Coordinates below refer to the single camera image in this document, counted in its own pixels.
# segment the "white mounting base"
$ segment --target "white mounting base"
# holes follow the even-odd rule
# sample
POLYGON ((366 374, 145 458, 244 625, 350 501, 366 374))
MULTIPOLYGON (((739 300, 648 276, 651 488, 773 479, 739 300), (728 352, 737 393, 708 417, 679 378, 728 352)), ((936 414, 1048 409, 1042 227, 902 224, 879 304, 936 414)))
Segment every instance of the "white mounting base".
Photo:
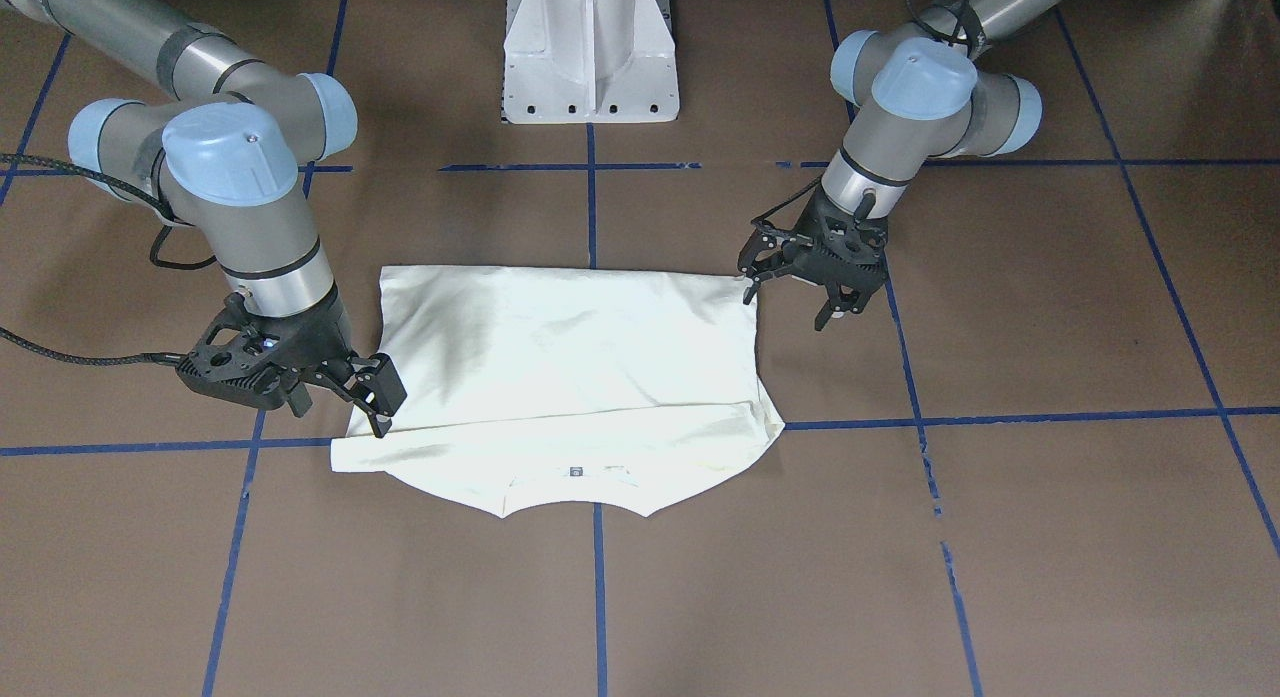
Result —
POLYGON ((507 0, 503 118, 516 124, 676 119, 669 15, 669 0, 507 0))

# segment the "light blue joint cap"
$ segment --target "light blue joint cap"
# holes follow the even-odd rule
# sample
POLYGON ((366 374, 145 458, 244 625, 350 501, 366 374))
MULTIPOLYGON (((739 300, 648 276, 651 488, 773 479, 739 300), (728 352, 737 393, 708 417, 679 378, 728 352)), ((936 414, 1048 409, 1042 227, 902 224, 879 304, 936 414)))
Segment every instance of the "light blue joint cap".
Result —
POLYGON ((1011 153, 1014 150, 1020 150, 1036 136, 1037 129, 1039 129, 1039 120, 1044 114, 1044 105, 1036 86, 1021 77, 1014 77, 1012 74, 1007 77, 1014 81, 1014 84, 1018 84, 1018 119, 1014 120, 1014 130, 1009 133, 1005 145, 1001 145, 1000 150, 984 156, 1005 155, 1011 153))
MULTIPOLYGON (((97 153, 97 142, 102 136, 102 127, 106 124, 106 120, 111 118, 115 110, 124 105, 141 105, 141 102, 137 100, 110 97, 87 105, 76 115, 76 119, 72 120, 72 128, 67 132, 67 153, 70 155, 73 164, 78 168, 102 171, 102 161, 97 153)), ((90 182, 101 188, 101 191, 114 196, 115 200, 124 200, 124 197, 115 194, 113 188, 102 185, 97 179, 90 179, 90 182)))
POLYGON ((207 104, 169 120, 160 134, 178 185, 215 205, 269 205, 289 194, 298 164, 275 118, 251 104, 207 104))
POLYGON ((890 114, 932 120, 960 113, 977 83, 978 70, 969 58, 942 42, 911 37, 881 68, 872 96, 890 114))
POLYGON ((836 56, 831 58, 831 86, 854 106, 859 106, 858 92, 854 90, 854 72, 858 68, 858 59, 863 56, 863 47, 873 36, 877 36, 873 29, 854 32, 840 42, 836 56))
POLYGON ((320 97, 320 110, 324 113, 324 155, 339 153, 356 142, 356 104, 347 93, 347 88, 328 74, 305 73, 302 77, 311 82, 320 97))

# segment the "folded garment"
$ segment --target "folded garment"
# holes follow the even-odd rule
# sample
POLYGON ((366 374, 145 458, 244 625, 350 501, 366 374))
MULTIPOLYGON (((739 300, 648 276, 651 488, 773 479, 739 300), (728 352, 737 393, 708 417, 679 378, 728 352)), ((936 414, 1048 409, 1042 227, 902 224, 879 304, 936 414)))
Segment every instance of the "folded garment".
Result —
POLYGON ((782 432, 735 278, 387 267, 381 350, 408 398, 361 411, 335 472, 387 472, 508 515, 561 501, 650 515, 742 472, 782 432))

